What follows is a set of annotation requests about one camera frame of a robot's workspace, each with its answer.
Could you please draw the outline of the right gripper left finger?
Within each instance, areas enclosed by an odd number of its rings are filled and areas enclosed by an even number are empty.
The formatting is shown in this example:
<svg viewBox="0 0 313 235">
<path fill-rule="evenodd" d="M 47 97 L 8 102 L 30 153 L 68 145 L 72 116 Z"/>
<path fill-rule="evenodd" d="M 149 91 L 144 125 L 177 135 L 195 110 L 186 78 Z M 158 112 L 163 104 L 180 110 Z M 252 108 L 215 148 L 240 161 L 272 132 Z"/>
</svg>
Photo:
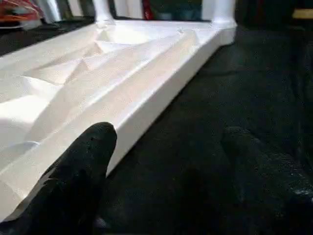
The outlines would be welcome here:
<svg viewBox="0 0 313 235">
<path fill-rule="evenodd" d="M 0 223 L 2 235 L 90 235 L 117 133 L 109 122 L 86 129 Z"/>
</svg>

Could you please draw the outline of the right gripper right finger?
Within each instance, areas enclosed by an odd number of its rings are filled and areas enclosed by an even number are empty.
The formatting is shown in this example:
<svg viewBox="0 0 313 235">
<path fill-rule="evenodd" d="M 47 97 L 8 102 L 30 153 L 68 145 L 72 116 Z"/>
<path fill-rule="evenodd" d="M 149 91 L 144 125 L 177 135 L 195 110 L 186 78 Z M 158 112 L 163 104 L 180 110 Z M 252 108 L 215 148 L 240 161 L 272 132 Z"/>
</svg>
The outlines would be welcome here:
<svg viewBox="0 0 313 235">
<path fill-rule="evenodd" d="M 237 126 L 225 128 L 221 145 L 251 235 L 313 233 L 313 185 L 292 156 Z"/>
</svg>

